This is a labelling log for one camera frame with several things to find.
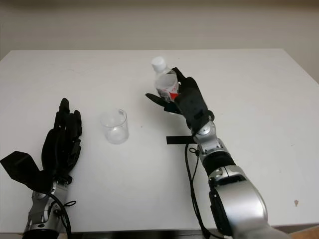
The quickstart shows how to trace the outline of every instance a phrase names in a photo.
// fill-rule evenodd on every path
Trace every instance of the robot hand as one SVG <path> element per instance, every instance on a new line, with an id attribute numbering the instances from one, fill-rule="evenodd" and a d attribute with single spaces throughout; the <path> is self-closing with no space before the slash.
<path id="1" fill-rule="evenodd" d="M 75 166 L 81 151 L 79 136 L 82 134 L 80 112 L 70 114 L 69 102 L 61 101 L 54 127 L 49 131 L 42 148 L 40 171 L 32 157 L 15 151 L 0 162 L 9 176 L 33 190 L 33 205 L 23 239 L 56 239 L 65 226 L 71 238 L 71 225 L 65 207 L 67 185 L 72 182 L 69 172 Z"/>
<path id="2" fill-rule="evenodd" d="M 235 239 L 288 239 L 283 232 L 268 224 L 266 205 L 256 187 L 250 182 L 244 171 L 235 164 L 221 139 L 216 135 L 214 115 L 208 110 L 197 83 L 191 77 L 184 77 L 173 69 L 180 83 L 178 96 L 174 102 L 165 102 L 152 94 L 146 96 L 164 107 L 165 111 L 181 114 L 186 118 L 192 136 L 167 137 L 167 143 L 186 144 L 185 160 L 190 180 L 191 197 L 203 235 L 220 238 L 210 233 L 200 217 L 190 171 L 187 148 L 196 143 L 197 155 L 208 176 L 211 211 L 220 233 Z"/>

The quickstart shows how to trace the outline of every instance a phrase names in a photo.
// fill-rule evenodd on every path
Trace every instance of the wire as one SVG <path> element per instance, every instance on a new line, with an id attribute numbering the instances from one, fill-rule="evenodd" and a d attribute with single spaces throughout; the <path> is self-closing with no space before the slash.
<path id="1" fill-rule="evenodd" d="M 71 239 L 71 237 L 72 237 L 71 224 L 70 224 L 69 216 L 68 216 L 68 214 L 67 214 L 67 212 L 66 212 L 66 210 L 65 210 L 65 206 L 64 206 L 64 205 L 61 203 L 61 201 L 60 201 L 56 196 L 54 196 L 53 194 L 47 193 L 46 195 L 47 195 L 48 197 L 52 198 L 52 199 L 59 205 L 59 207 L 60 207 L 60 209 L 61 209 L 61 211 L 62 211 L 62 215 L 63 215 L 63 217 L 65 218 L 65 222 L 66 222 L 66 223 L 64 223 L 63 218 L 61 217 L 62 224 L 63 224 L 64 227 L 65 227 L 65 230 L 66 230 L 68 239 Z"/>
<path id="2" fill-rule="evenodd" d="M 190 169 L 189 169 L 189 163 L 188 163 L 188 155 L 187 155 L 188 145 L 189 145 L 189 144 L 186 144 L 186 146 L 185 146 L 185 151 L 184 151 L 184 154 L 185 154 L 185 163 L 186 163 L 187 175 L 188 175 L 189 185 L 190 185 L 190 196 L 191 196 L 193 208 L 194 208 L 195 215 L 196 215 L 196 217 L 197 217 L 199 226 L 200 226 L 200 228 L 201 228 L 201 230 L 202 230 L 202 232 L 203 232 L 203 235 L 204 235 L 204 237 L 205 237 L 206 239 L 209 239 L 210 236 L 213 236 L 213 237 L 218 238 L 218 239 L 224 239 L 224 238 L 222 238 L 222 237 L 220 237 L 220 236 L 217 236 L 217 235 L 211 233 L 211 232 L 204 226 L 203 220 L 202 220 L 201 215 L 200 215 L 200 212 L 199 212 L 199 208 L 198 208 L 198 204 L 197 204 L 197 200 L 196 200 L 196 195 L 195 195 L 195 190 L 194 190 L 194 186 L 193 186 L 193 180 L 194 180 L 194 177 L 195 177 L 195 174 L 196 174 L 199 157 L 197 157 L 197 163 L 196 163 L 195 171 L 194 171 L 194 174 L 193 174 L 193 177 L 192 177 L 192 176 L 191 176 L 191 173 L 190 173 Z"/>
<path id="3" fill-rule="evenodd" d="M 195 166 L 195 170 L 194 170 L 194 173 L 193 173 L 193 177 L 191 178 L 191 183 L 194 182 L 194 177 L 195 177 L 195 174 L 196 174 L 198 162 L 199 162 L 199 156 L 197 156 L 196 166 Z"/>

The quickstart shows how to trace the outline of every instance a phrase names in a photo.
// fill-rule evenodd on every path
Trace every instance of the white table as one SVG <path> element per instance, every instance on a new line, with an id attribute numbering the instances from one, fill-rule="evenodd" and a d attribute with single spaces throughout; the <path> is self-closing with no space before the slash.
<path id="1" fill-rule="evenodd" d="M 319 85 L 283 50 L 12 51 L 0 62 L 0 158 L 19 150 L 38 166 L 63 97 L 82 114 L 82 151 L 71 175 L 74 232 L 198 229 L 183 145 L 185 120 L 149 101 L 150 60 L 163 55 L 198 82 L 218 136 L 261 192 L 271 225 L 319 223 Z M 106 142 L 99 115 L 128 114 L 130 137 Z M 190 156 L 191 166 L 195 158 Z M 207 176 L 195 189 L 215 228 Z M 31 191 L 0 167 L 0 232 L 22 232 Z"/>

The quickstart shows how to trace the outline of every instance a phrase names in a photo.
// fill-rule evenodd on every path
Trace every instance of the water bottle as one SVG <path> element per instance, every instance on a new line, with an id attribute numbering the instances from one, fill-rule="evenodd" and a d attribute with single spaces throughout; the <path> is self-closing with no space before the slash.
<path id="1" fill-rule="evenodd" d="M 156 73 L 155 88 L 159 96 L 167 102 L 174 101 L 179 86 L 175 71 L 167 66 L 161 56 L 153 58 L 152 66 Z"/>

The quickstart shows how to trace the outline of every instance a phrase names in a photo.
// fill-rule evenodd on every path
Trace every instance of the clear plastic cup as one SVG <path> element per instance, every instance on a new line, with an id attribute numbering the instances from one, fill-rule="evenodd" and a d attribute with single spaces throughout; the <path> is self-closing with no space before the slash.
<path id="1" fill-rule="evenodd" d="M 101 115 L 100 123 L 108 142 L 124 143 L 129 138 L 127 114 L 122 109 L 112 109 Z"/>

